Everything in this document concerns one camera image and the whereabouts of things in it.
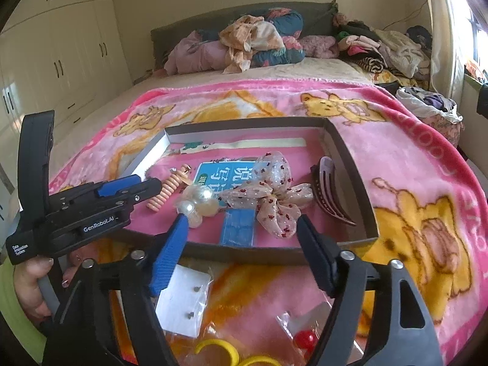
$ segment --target green sleeve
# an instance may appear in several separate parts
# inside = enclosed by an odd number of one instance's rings
[[[0,265],[0,312],[10,330],[37,363],[42,362],[46,338],[24,314],[14,290],[14,266],[7,259]]]

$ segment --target curtain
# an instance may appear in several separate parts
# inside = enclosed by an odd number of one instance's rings
[[[464,62],[455,31],[451,0],[428,0],[432,21],[430,88],[433,92],[461,102]]]

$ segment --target beige bedsheet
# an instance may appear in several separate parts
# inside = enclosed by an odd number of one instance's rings
[[[305,58],[297,64],[259,67],[238,74],[204,72],[171,77],[152,77],[117,96],[81,121],[51,152],[49,172],[53,177],[113,117],[124,111],[144,92],[155,88],[181,88],[192,85],[215,84],[239,79],[256,78],[323,78],[371,84],[364,74],[338,59]]]

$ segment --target packaging bag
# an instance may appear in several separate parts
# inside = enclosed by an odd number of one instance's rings
[[[397,90],[396,98],[412,113],[419,118],[424,124],[434,128],[444,136],[454,147],[457,147],[461,131],[464,129],[463,116],[457,113],[457,104],[452,99],[447,99],[440,95],[446,101],[445,110],[441,111],[434,106],[426,104],[421,97],[428,97],[435,94],[420,88],[409,87],[414,92],[418,90],[418,95],[414,96],[407,92],[406,88]]]

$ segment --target headboard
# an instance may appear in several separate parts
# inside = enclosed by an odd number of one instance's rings
[[[240,5],[238,7],[218,9],[201,15],[171,23],[151,30],[155,69],[162,69],[169,53],[192,31],[197,29],[217,30],[225,29],[232,21],[255,9],[284,7],[296,10],[302,15],[303,30],[301,37],[306,35],[332,35],[332,18],[338,12],[335,0],[330,3],[307,2],[276,2]]]

